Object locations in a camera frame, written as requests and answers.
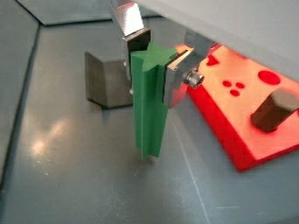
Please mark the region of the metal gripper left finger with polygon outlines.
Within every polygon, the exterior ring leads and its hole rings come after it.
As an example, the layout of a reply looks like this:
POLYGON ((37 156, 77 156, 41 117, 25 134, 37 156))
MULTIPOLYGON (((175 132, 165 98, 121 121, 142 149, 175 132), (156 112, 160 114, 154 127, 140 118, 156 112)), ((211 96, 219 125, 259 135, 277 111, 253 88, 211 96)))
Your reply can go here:
POLYGON ((150 30, 144 27, 137 3, 132 0, 110 0, 113 20, 120 28, 126 79, 132 80, 130 52, 146 49, 150 30))

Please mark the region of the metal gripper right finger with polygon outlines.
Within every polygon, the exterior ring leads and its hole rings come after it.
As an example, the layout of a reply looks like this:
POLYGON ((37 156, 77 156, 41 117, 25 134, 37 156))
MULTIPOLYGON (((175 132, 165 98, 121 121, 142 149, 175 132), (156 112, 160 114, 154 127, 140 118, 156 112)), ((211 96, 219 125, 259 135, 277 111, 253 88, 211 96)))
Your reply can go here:
POLYGON ((197 67, 208 56, 212 41, 188 30, 184 35, 184 44, 191 50, 184 50, 165 66, 162 104, 168 109, 183 100, 187 87, 196 89, 204 80, 197 67))

